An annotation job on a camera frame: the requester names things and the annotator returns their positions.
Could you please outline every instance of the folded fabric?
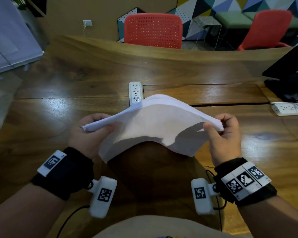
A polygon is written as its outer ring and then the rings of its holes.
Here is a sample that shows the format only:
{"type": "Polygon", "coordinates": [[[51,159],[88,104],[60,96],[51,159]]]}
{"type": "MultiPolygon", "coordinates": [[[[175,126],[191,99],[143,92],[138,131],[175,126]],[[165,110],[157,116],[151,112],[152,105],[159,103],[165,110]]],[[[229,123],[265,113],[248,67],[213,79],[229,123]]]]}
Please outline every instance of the folded fabric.
{"type": "Polygon", "coordinates": [[[96,131],[107,124],[116,128],[101,144],[99,156],[105,163],[130,147],[154,141],[173,152],[193,157],[207,141],[203,123],[209,122],[223,131],[220,120],[167,95],[153,95],[113,115],[83,126],[96,131]]]}

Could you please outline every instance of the black cable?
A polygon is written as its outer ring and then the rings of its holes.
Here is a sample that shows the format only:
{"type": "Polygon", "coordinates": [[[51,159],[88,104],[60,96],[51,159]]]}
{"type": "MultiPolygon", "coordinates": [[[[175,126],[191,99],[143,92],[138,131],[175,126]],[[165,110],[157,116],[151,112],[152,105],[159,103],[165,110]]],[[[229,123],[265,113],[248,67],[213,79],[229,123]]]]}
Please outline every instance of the black cable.
{"type": "Polygon", "coordinates": [[[67,219],[65,220],[65,222],[63,223],[63,225],[61,226],[61,228],[60,228],[60,230],[59,230],[59,232],[58,232],[58,234],[57,234],[57,236],[56,236],[56,238],[59,238],[59,236],[60,236],[60,234],[61,234],[61,231],[63,230],[63,228],[64,228],[64,226],[65,226],[65,224],[67,223],[67,221],[76,213],[76,212],[78,212],[79,210],[81,210],[81,209],[84,209],[84,208],[89,208],[90,207],[90,205],[84,205],[84,206],[82,206],[82,207],[80,207],[80,208],[77,208],[69,217],[67,217],[67,219]]]}
{"type": "MultiPolygon", "coordinates": [[[[206,174],[207,174],[207,178],[209,179],[210,183],[212,183],[210,177],[208,176],[208,173],[207,172],[210,172],[210,174],[214,177],[215,175],[212,173],[212,171],[210,170],[205,170],[206,174]]],[[[224,209],[226,207],[226,204],[227,204],[227,200],[225,200],[225,203],[222,207],[220,207],[220,204],[219,204],[219,200],[217,198],[217,196],[215,196],[216,198],[216,202],[217,202],[217,207],[213,207],[213,209],[215,210],[218,210],[219,211],[219,216],[220,216],[220,228],[221,228],[221,231],[223,230],[222,228],[222,218],[221,218],[221,210],[224,209]]]]}

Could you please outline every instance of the wall outlet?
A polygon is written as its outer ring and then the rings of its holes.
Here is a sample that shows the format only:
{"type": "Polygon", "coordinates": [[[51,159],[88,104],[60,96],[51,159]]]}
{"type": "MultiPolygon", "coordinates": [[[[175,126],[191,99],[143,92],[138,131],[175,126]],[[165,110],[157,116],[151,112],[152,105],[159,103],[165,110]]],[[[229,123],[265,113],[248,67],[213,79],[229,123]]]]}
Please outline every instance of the wall outlet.
{"type": "Polygon", "coordinates": [[[129,104],[130,106],[139,103],[144,99],[144,91],[140,82],[129,83],[129,104]]]}
{"type": "Polygon", "coordinates": [[[83,24],[85,25],[85,27],[93,26],[93,24],[91,23],[91,20],[83,20],[83,24]]]}
{"type": "Polygon", "coordinates": [[[298,115],[298,103],[274,103],[271,108],[278,116],[298,115]]]}

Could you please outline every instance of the beige pants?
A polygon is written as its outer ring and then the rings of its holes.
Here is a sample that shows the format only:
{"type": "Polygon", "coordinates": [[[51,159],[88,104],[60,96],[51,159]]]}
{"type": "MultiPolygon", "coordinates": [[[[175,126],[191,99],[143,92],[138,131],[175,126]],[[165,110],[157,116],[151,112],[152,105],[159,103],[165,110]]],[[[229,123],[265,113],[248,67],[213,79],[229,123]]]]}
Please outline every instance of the beige pants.
{"type": "Polygon", "coordinates": [[[165,216],[136,216],[114,224],[94,238],[232,238],[197,222],[165,216]]]}

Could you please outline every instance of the red chair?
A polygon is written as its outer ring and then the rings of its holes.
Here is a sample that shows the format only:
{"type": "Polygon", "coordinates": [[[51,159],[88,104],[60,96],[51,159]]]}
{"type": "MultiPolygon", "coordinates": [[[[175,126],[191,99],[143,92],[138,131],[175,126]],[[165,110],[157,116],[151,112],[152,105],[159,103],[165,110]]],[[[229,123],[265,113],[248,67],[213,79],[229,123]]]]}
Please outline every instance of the red chair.
{"type": "Polygon", "coordinates": [[[291,22],[292,14],[288,10],[264,10],[258,12],[250,29],[237,50],[256,47],[290,47],[279,42],[285,35],[291,22]]]}
{"type": "Polygon", "coordinates": [[[182,20],[165,13],[139,13],[126,17],[124,42],[143,46],[181,48],[182,20]]]}

